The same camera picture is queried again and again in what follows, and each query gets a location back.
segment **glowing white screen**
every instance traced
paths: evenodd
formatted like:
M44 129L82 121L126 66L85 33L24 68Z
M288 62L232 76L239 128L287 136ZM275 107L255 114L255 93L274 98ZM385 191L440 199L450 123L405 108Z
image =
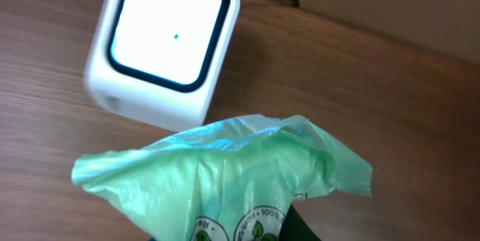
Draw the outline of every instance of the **glowing white screen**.
M200 74L222 0L124 0L112 44L120 64L180 83Z

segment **leaf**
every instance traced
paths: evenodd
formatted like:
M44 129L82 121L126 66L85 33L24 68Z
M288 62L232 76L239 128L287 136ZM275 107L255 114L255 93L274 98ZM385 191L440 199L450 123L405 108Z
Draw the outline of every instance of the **leaf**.
M253 237L261 237L263 235L263 226L260 221L256 221L252 230Z
M262 241L277 241L277 237L271 233L267 233L263 236Z
M199 231L196 233L196 241L211 241L210 236L204 230Z

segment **wood grain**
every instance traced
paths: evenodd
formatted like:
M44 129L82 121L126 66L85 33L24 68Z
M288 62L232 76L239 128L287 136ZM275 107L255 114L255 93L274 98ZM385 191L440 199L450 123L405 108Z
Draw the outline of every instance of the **wood grain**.
M144 240L74 188L81 154L170 134L82 87L103 0L0 0L1 240ZM324 240L475 240L480 67L263 0L243 0L208 121L302 114L374 167L373 197L295 206Z

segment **white device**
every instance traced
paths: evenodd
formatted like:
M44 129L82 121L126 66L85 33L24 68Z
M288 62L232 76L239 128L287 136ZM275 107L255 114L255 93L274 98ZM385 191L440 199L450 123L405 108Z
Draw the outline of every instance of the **white device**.
M85 68L101 107L171 131L203 124L240 0L105 0Z

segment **green plastic bag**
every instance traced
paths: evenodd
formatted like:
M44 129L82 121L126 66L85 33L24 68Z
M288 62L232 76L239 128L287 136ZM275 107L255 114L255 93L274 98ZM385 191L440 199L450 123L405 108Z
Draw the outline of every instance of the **green plastic bag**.
M84 155L74 185L157 241L277 240L291 203L370 194L372 167L305 117L241 116L139 150Z

